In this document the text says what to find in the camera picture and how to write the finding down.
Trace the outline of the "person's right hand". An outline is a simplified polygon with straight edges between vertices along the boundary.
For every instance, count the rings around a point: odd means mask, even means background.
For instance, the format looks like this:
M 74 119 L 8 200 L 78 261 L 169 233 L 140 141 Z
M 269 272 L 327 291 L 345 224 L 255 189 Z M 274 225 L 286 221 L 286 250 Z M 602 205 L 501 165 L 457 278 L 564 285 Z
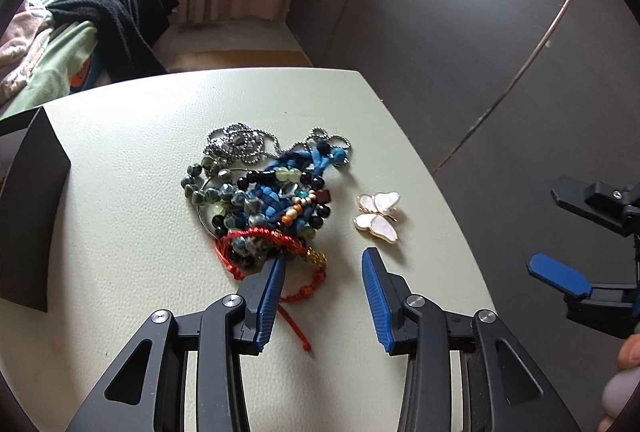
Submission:
M 620 348 L 617 357 L 617 374 L 606 384 L 602 394 L 604 418 L 597 427 L 607 431 L 622 412 L 639 382 L 640 344 L 638 334 L 630 336 Z

